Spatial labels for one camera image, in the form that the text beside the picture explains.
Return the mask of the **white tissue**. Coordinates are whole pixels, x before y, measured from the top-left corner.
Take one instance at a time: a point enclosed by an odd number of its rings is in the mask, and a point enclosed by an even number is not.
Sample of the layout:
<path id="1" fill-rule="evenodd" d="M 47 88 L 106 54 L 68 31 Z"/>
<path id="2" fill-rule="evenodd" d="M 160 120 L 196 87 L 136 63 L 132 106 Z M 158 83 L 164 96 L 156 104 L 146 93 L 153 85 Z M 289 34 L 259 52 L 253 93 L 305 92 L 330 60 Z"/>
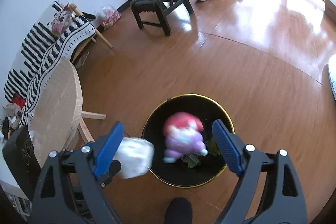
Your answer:
<path id="1" fill-rule="evenodd" d="M 123 179 L 142 176 L 149 171 L 154 156 L 154 145 L 140 138 L 124 137 L 114 160 L 121 164 L 118 175 Z"/>

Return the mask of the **red purple plush toy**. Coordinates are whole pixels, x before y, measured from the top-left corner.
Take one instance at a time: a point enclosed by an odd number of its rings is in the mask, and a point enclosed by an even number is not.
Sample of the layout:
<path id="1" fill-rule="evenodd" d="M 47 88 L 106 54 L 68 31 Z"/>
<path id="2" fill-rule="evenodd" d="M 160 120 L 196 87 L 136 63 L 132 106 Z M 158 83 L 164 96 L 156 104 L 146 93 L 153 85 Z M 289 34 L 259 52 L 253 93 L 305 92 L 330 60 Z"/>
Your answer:
<path id="1" fill-rule="evenodd" d="M 189 154 L 206 156 L 203 130 L 200 119 L 192 114 L 178 112 L 170 116 L 163 126 L 166 147 L 163 161 L 173 163 Z"/>

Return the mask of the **black gold-rimmed trash bin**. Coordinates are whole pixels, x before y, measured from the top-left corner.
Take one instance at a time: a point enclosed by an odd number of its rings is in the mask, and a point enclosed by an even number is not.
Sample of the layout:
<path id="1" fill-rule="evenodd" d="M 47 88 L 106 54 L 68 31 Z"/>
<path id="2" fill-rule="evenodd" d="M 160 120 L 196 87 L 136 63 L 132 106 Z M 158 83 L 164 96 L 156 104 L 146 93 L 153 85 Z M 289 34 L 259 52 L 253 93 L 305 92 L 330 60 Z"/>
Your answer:
<path id="1" fill-rule="evenodd" d="M 163 126 L 171 115 L 178 112 L 187 112 L 200 119 L 204 127 L 201 134 L 209 154 L 165 163 Z M 224 123 L 230 133 L 235 133 L 231 117 L 219 103 L 209 97 L 183 94 L 161 103 L 150 114 L 141 135 L 154 145 L 151 173 L 161 182 L 177 188 L 199 187 L 219 176 L 227 165 L 213 139 L 212 124 L 217 119 Z"/>

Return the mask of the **clear bag of trash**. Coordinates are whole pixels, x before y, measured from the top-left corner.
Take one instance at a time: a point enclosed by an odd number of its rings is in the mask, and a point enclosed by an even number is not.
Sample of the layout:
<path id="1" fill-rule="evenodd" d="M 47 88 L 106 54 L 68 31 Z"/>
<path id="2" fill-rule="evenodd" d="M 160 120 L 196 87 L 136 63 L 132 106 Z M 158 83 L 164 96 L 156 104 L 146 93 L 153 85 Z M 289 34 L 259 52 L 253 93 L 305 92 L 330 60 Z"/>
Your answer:
<path id="1" fill-rule="evenodd" d="M 105 30 L 113 26 L 121 17 L 121 14 L 113 6 L 104 6 L 97 14 L 100 26 Z"/>

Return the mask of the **wooden oval table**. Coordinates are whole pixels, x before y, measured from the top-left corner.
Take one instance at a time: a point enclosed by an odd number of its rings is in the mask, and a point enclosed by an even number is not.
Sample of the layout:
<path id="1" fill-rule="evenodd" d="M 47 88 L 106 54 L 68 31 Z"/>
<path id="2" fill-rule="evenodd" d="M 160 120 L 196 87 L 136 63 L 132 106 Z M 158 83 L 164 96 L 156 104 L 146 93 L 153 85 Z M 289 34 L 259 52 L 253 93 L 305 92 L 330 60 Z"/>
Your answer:
<path id="1" fill-rule="evenodd" d="M 30 130 L 34 132 L 34 154 L 43 166 L 53 150 L 74 149 L 82 138 L 94 141 L 84 119 L 104 120 L 105 114 L 83 110 L 83 94 L 76 68 L 62 60 L 53 71 L 38 100 Z"/>

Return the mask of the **black shoe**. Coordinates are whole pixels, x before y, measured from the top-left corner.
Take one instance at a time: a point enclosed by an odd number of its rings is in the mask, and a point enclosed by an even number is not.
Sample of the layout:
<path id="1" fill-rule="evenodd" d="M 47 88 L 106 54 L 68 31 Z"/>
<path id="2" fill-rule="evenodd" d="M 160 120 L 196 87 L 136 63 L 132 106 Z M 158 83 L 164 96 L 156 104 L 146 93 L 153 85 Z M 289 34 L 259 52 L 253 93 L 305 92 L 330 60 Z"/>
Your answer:
<path id="1" fill-rule="evenodd" d="M 193 208 L 187 198 L 176 197 L 165 212 L 164 224 L 192 224 Z"/>

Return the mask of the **black box with gold print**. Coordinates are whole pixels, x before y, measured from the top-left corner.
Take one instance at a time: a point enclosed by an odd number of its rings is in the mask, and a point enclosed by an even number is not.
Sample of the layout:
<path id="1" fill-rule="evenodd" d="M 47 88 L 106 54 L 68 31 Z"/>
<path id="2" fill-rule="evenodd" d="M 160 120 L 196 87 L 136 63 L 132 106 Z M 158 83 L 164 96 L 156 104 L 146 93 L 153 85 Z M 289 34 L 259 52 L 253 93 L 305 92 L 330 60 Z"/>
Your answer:
<path id="1" fill-rule="evenodd" d="M 33 201 L 41 167 L 27 126 L 15 130 L 3 147 L 3 157 L 9 170 L 26 197 Z"/>

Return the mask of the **brown plush toy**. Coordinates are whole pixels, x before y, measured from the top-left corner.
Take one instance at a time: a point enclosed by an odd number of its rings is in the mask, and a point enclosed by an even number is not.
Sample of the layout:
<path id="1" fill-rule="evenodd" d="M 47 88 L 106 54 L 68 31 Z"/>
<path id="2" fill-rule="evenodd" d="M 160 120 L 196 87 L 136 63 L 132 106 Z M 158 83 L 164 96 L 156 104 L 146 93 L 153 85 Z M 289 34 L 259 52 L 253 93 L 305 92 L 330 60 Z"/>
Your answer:
<path id="1" fill-rule="evenodd" d="M 19 105 L 15 103 L 9 103 L 5 107 L 5 120 L 4 126 L 10 131 L 15 131 L 19 128 L 22 119 L 22 109 Z"/>

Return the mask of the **red black cushion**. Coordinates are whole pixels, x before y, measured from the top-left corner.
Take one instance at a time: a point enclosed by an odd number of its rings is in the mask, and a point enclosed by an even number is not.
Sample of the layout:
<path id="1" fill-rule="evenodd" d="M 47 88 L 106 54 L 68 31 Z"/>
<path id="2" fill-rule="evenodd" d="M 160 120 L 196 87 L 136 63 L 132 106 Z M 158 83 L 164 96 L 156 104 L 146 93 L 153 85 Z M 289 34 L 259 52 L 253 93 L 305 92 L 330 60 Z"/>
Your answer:
<path id="1" fill-rule="evenodd" d="M 22 109 L 26 104 L 26 100 L 20 94 L 14 93 L 11 98 L 11 103 L 18 105 Z"/>

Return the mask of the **black white striped sofa blanket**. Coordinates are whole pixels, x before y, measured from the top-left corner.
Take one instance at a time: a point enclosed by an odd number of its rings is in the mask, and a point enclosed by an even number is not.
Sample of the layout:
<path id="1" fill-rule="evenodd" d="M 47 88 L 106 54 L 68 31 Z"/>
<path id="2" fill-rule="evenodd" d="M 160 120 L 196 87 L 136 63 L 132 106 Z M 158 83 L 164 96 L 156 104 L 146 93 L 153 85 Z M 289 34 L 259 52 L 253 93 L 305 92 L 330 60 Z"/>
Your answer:
<path id="1" fill-rule="evenodd" d="M 4 100 L 10 102 L 14 93 L 26 100 L 20 126 L 31 125 L 38 100 L 56 66 L 63 59 L 72 60 L 76 48 L 95 35 L 94 26 L 84 16 L 75 17 L 60 36 L 54 35 L 51 22 L 61 10 L 56 1 L 45 9 L 27 33 L 7 75 Z"/>

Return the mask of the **pink cartoon cushion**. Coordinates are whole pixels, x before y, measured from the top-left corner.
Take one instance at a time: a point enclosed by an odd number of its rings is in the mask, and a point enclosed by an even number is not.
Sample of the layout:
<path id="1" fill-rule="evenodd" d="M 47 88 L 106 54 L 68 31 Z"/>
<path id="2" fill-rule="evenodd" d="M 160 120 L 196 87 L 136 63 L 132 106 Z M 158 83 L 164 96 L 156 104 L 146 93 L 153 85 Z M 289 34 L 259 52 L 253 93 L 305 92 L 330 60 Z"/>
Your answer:
<path id="1" fill-rule="evenodd" d="M 61 11 L 56 13 L 54 20 L 51 22 L 51 31 L 54 35 L 60 36 L 70 25 L 72 21 L 72 10 L 67 3 Z"/>

